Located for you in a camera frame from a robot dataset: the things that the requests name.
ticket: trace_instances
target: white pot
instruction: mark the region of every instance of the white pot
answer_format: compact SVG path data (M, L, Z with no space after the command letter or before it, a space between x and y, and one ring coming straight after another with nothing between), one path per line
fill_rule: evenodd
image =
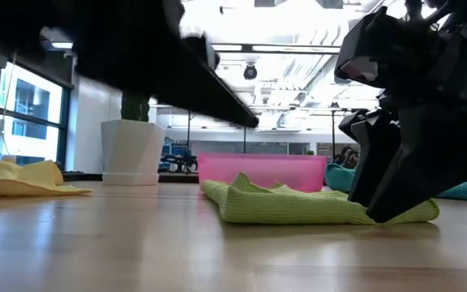
M158 184L158 166L165 130L150 122L103 122L102 152L105 185L150 186Z

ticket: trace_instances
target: wooden floor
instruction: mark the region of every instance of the wooden floor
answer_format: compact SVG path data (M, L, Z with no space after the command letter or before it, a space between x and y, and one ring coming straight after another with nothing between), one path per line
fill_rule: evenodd
M0 291L467 291L467 202L426 224L221 222L196 185L0 199Z

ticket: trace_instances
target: pink container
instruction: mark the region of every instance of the pink container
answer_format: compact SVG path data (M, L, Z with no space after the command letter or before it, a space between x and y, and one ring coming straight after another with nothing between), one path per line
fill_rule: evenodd
M203 153L199 180L231 183L239 173L261 187L284 183L297 191L321 191L327 157L281 154Z

